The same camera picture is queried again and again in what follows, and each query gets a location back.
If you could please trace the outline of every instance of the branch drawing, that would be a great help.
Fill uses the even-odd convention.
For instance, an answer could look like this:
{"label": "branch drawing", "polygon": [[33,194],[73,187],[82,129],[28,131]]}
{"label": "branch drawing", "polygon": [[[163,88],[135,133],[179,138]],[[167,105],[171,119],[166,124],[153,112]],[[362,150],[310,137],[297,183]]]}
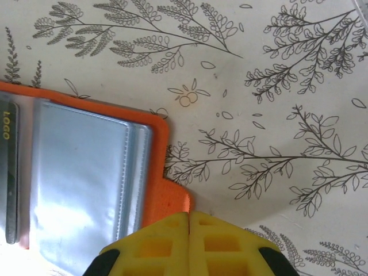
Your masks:
{"label": "branch drawing", "polygon": [[280,251],[288,258],[295,270],[302,276],[317,276],[306,269],[306,261],[313,265],[325,267],[330,271],[330,274],[324,275],[368,275],[368,270],[364,270],[366,261],[358,254],[345,249],[338,244],[321,241],[319,244],[320,247],[322,247],[322,250],[303,250],[305,256],[302,256],[294,243],[286,235],[282,233],[277,235],[275,232],[263,225],[260,225],[259,228],[262,232],[248,228],[246,228],[246,230],[276,244]]}
{"label": "branch drawing", "polygon": [[[355,10],[319,21],[309,21],[306,7],[294,3],[290,9],[281,7],[278,16],[264,29],[272,33],[274,46],[263,50],[272,59],[281,57],[271,68],[247,73],[245,86],[253,85],[252,94],[260,104],[266,97],[273,102],[282,91],[298,94],[315,93],[317,84],[324,83],[323,71],[334,72],[338,78],[352,74],[354,52],[366,48],[368,34]],[[363,61],[365,53],[358,56]]]}
{"label": "branch drawing", "polygon": [[[18,61],[18,53],[16,52],[16,46],[14,43],[13,35],[12,32],[10,31],[10,28],[5,27],[5,31],[8,43],[7,51],[9,53],[7,59],[9,60],[9,62],[6,63],[5,71],[7,74],[4,75],[4,78],[7,82],[10,82],[14,85],[21,85],[22,83],[20,82],[21,76],[19,75],[20,67]],[[37,62],[36,73],[33,79],[31,80],[32,86],[35,88],[41,87],[41,77],[42,77],[41,69],[42,69],[41,60],[39,60]]]}
{"label": "branch drawing", "polygon": [[[165,174],[182,185],[198,181],[207,181],[210,177],[210,164],[220,163],[222,174],[228,174],[234,166],[240,166],[244,182],[234,183],[229,187],[236,192],[235,199],[254,196],[260,199],[273,180],[278,176],[291,178],[294,163],[303,160],[321,162],[314,170],[310,187],[290,187],[295,198],[290,204],[296,204],[297,211],[304,216],[313,217],[320,209],[323,196],[332,189],[346,194],[349,190],[368,188],[368,144],[360,150],[358,146],[343,146],[335,125],[339,117],[316,115],[303,112],[303,107],[296,105],[287,117],[288,121],[298,121],[300,127],[294,139],[304,139],[306,147],[302,153],[283,155],[278,149],[269,146],[269,155],[257,155],[254,147],[256,136],[241,138],[240,131],[234,134],[225,131],[216,135],[216,130],[199,130],[204,138],[199,140],[208,147],[208,155],[212,158],[193,160],[186,143],[178,142],[167,149]],[[345,170],[334,170],[334,165],[344,164]]]}
{"label": "branch drawing", "polygon": [[[190,0],[170,0],[171,6],[158,6],[154,8],[146,0],[129,0],[132,9],[127,9],[127,0],[110,0],[109,3],[94,4],[102,9],[104,17],[109,24],[86,23],[82,21],[83,12],[77,5],[58,2],[52,5],[51,17],[39,18],[34,27],[37,32],[33,38],[46,37],[52,39],[48,45],[56,44],[66,39],[66,48],[78,50],[76,57],[95,56],[101,53],[109,44],[109,49],[124,58],[117,62],[123,67],[141,67],[152,64],[151,72],[163,73],[184,66],[184,57],[181,49],[185,46],[206,46],[234,56],[227,40],[235,35],[238,27],[233,21],[223,16],[208,3],[198,7]],[[207,26],[196,20],[195,15],[201,9],[208,20]],[[171,17],[179,21],[179,33],[166,32],[156,23],[162,16]],[[114,40],[123,29],[134,29],[137,33],[149,32],[133,41]]]}

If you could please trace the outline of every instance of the yellow object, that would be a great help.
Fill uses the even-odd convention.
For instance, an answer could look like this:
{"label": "yellow object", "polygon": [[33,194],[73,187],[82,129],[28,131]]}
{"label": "yellow object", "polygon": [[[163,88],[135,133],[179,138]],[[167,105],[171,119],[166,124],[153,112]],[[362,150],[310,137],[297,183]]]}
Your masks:
{"label": "yellow object", "polygon": [[164,218],[99,257],[84,276],[298,275],[273,243],[201,212]]}

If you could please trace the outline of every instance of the fern drawing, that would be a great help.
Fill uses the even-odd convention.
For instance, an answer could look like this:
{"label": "fern drawing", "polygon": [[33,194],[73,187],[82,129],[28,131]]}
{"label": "fern drawing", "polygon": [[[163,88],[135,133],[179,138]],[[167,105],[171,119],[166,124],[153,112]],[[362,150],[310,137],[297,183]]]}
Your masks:
{"label": "fern drawing", "polygon": [[[75,56],[95,56],[108,45],[114,54],[121,56],[117,63],[123,67],[151,65],[151,72],[163,73],[185,64],[181,49],[187,46],[206,46],[221,52],[231,52],[227,40],[235,35],[238,27],[208,3],[197,6],[190,0],[170,0],[171,5],[153,7],[146,0],[110,0],[108,3],[94,4],[104,10],[106,24],[86,23],[83,12],[77,5],[58,2],[49,12],[51,17],[39,18],[34,27],[34,38],[48,38],[48,45],[66,39],[66,48],[77,50]],[[196,20],[202,12],[207,25]],[[158,27],[162,17],[179,21],[180,33],[166,32]],[[137,33],[149,33],[132,41],[115,39],[123,29],[134,29]]]}
{"label": "fern drawing", "polygon": [[300,254],[294,243],[284,234],[276,234],[268,227],[261,225],[261,231],[246,230],[275,243],[288,258],[300,276],[319,276],[308,271],[310,265],[321,266],[326,269],[323,275],[333,276],[367,276],[366,261],[358,254],[344,247],[326,241],[320,242],[320,249],[303,250]]}
{"label": "fern drawing", "polygon": [[[4,75],[4,78],[7,82],[10,82],[14,85],[21,85],[20,82],[21,76],[19,75],[20,67],[19,67],[19,61],[18,61],[18,53],[16,52],[16,45],[14,43],[12,32],[10,31],[10,28],[5,27],[6,36],[7,36],[7,52],[9,53],[7,59],[8,63],[6,63],[6,75]],[[34,74],[33,79],[31,80],[31,86],[35,88],[41,87],[41,77],[42,77],[42,65],[41,60],[37,62],[36,67],[36,73]]]}

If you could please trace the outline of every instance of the patterned background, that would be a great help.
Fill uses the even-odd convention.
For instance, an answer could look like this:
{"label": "patterned background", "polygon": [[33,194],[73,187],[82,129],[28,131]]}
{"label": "patterned background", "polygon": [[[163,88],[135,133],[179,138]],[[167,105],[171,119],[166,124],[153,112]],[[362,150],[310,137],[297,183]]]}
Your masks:
{"label": "patterned background", "polygon": [[[368,275],[368,34],[352,2],[105,1],[2,1],[1,78],[162,116],[165,174],[199,210],[277,243],[301,275]],[[6,275],[50,273],[0,252]]]}

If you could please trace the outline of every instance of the stitched seam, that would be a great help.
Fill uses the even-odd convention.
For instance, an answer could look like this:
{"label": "stitched seam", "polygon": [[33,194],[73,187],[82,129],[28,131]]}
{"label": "stitched seam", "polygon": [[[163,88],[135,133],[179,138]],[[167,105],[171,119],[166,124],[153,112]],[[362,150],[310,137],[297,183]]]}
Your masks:
{"label": "stitched seam", "polygon": [[[130,135],[130,132],[131,132],[131,129],[128,127],[128,123],[125,123],[125,122],[118,122],[118,121],[115,121],[114,119],[112,118],[103,118],[97,114],[86,114],[86,112],[84,111],[81,111],[81,110],[72,110],[72,109],[69,109],[67,107],[64,107],[64,106],[56,106],[56,105],[53,105],[52,103],[48,103],[48,102],[44,102],[43,103],[44,106],[47,106],[49,108],[55,108],[55,109],[61,109],[61,110],[68,110],[70,112],[73,112],[73,113],[78,113],[78,114],[81,114],[81,115],[84,115],[84,116],[89,116],[89,117],[94,117],[94,118],[97,118],[97,119],[100,119],[100,120],[104,120],[104,121],[110,121],[110,122],[114,122],[115,124],[118,124],[118,125],[125,125],[126,126],[126,134],[125,134],[125,141],[128,141],[128,137]],[[120,183],[120,198],[119,198],[119,212],[118,212],[118,218],[117,218],[117,227],[116,227],[116,230],[115,230],[115,238],[116,240],[119,239],[119,234],[120,234],[120,227],[121,227],[121,218],[122,218],[122,205],[123,205],[123,200],[124,200],[124,197],[123,197],[123,193],[124,193],[124,183],[126,182],[127,180],[127,152],[128,152],[128,142],[125,143],[125,146],[124,146],[124,151],[123,151],[123,165],[122,165],[122,169],[121,169],[121,183]]]}

